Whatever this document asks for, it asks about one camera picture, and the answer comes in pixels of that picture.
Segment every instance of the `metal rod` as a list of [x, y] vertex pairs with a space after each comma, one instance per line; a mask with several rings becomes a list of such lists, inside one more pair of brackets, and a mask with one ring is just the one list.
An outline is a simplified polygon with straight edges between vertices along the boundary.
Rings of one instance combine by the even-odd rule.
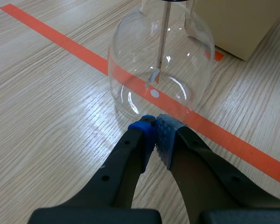
[[157, 61], [157, 68], [160, 70], [162, 66], [162, 59], [163, 59], [164, 49], [165, 49], [165, 41], [166, 41], [166, 34], [168, 29], [170, 9], [171, 9], [171, 2], [165, 1], [162, 28], [161, 28], [161, 38], [160, 38], [160, 45], [159, 45], [159, 54], [158, 54], [158, 61]]

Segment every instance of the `clear glass dome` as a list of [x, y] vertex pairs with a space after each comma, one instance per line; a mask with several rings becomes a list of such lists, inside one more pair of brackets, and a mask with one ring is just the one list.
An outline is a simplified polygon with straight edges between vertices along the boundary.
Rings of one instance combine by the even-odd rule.
[[108, 54], [111, 93], [132, 120], [169, 113], [183, 120], [210, 81], [214, 42], [189, 9], [193, 0], [143, 0], [117, 25]]

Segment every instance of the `screw hole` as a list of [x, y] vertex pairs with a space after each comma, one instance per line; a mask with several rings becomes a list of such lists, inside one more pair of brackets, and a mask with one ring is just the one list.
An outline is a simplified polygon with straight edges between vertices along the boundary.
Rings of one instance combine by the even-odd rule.
[[241, 179], [238, 177], [238, 176], [233, 176], [232, 178], [231, 178], [234, 182], [240, 182], [241, 181]]
[[110, 177], [109, 176], [102, 176], [102, 181], [104, 181], [104, 182], [106, 182], [106, 181], [108, 181], [108, 180], [110, 180]]

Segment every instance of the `wood grain surface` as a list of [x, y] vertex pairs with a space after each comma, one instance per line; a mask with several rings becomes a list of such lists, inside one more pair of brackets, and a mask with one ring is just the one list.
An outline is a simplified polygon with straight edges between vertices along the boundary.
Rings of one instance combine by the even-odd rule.
[[[104, 58], [120, 18], [141, 4], [0, 0], [0, 6], [7, 3]], [[197, 112], [280, 161], [280, 17], [248, 62], [223, 53]], [[114, 107], [108, 77], [0, 10], [0, 224], [26, 223], [33, 210], [76, 194], [129, 123]], [[280, 183], [203, 139], [280, 198]], [[157, 209], [165, 224], [189, 223], [180, 191], [156, 152], [139, 179], [133, 207]]]

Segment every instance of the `blue gripper pad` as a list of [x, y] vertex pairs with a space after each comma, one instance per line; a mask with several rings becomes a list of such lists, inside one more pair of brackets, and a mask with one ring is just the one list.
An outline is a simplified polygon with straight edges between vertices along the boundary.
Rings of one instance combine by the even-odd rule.
[[156, 148], [167, 170], [170, 170], [175, 133], [183, 126], [186, 125], [168, 114], [160, 114], [157, 117]]

